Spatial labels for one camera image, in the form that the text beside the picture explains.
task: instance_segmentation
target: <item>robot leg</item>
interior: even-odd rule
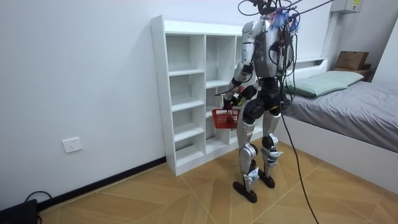
[[[239,144],[239,166],[243,176],[243,184],[234,182],[234,189],[246,197],[250,202],[257,202],[257,195],[252,191],[252,184],[259,178],[259,168],[256,165],[258,150],[250,139],[256,125],[255,120],[260,118],[264,112],[261,105],[262,100],[245,101],[242,105],[238,118],[238,144]]]
[[[259,171],[260,179],[271,189],[275,188],[274,179],[271,177],[272,168],[276,165],[276,160],[283,152],[277,151],[278,139],[274,136],[274,131],[280,119],[280,113],[273,115],[269,111],[264,113],[262,138],[262,160],[264,161],[264,171]]]

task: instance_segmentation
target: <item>humanoid robot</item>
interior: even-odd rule
[[[234,72],[234,77],[227,87],[223,98],[224,110],[237,106],[241,101],[234,97],[239,86],[257,76],[254,85],[246,87],[239,95],[244,98],[238,117],[239,164],[243,175],[243,183],[234,182],[234,189],[245,196],[250,202],[257,202],[257,195],[252,191],[252,184],[260,178],[268,187],[274,188],[272,168],[276,165],[282,152],[277,151],[278,139],[274,136],[283,104],[287,99],[279,87],[278,76],[286,74],[287,68],[293,64],[292,26],[275,27],[273,24],[277,6],[271,7],[273,1],[250,0],[257,5],[261,18],[244,25],[242,61]],[[263,138],[261,153],[264,171],[256,164],[258,153],[255,145],[250,143],[256,120],[264,115]]]

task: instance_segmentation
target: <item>headboard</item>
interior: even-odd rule
[[[297,60],[295,68],[295,79],[308,78],[320,73],[326,72],[328,68],[327,58],[308,58]],[[292,72],[292,67],[287,70],[287,73]],[[288,82],[293,81],[293,76],[288,77]]]

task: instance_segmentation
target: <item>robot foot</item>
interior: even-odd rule
[[[259,176],[260,179],[267,185],[267,187],[269,187],[270,189],[274,189],[275,188],[275,181],[272,177],[266,177],[266,173],[264,173],[264,171],[259,169]]]
[[[247,198],[251,203],[257,202],[257,195],[254,191],[251,191],[250,193],[247,192],[245,186],[239,182],[234,182],[232,184],[232,186],[239,194],[241,194],[243,197]]]

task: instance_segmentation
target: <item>black baseboard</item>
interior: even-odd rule
[[[126,170],[126,171],[121,172],[119,174],[116,174],[116,175],[113,175],[111,177],[105,178],[103,180],[99,180],[99,181],[97,181],[95,183],[86,185],[84,187],[80,187],[79,189],[72,190],[72,191],[67,192],[65,194],[61,194],[59,196],[56,196],[56,197],[54,197],[52,199],[45,200],[45,201],[40,202],[40,203],[37,204],[37,211],[41,212],[42,210],[45,210],[45,209],[47,209],[47,208],[49,208],[49,207],[51,207],[53,205],[57,205],[59,203],[66,202],[67,200],[73,199],[73,198],[81,196],[83,194],[87,194],[88,192],[91,192],[93,190],[105,187],[105,186],[107,186],[109,184],[112,184],[112,183],[115,183],[115,182],[117,182],[119,180],[123,180],[123,179],[125,179],[127,177],[130,177],[130,176],[132,176],[134,174],[138,174],[138,173],[140,173],[142,171],[145,171],[145,170],[150,169],[152,167],[155,167],[157,165],[161,165],[161,164],[163,164],[165,162],[166,162],[166,157],[161,157],[161,158],[156,159],[154,161],[147,162],[147,163],[145,163],[145,164],[143,164],[141,166],[137,166],[135,168]]]

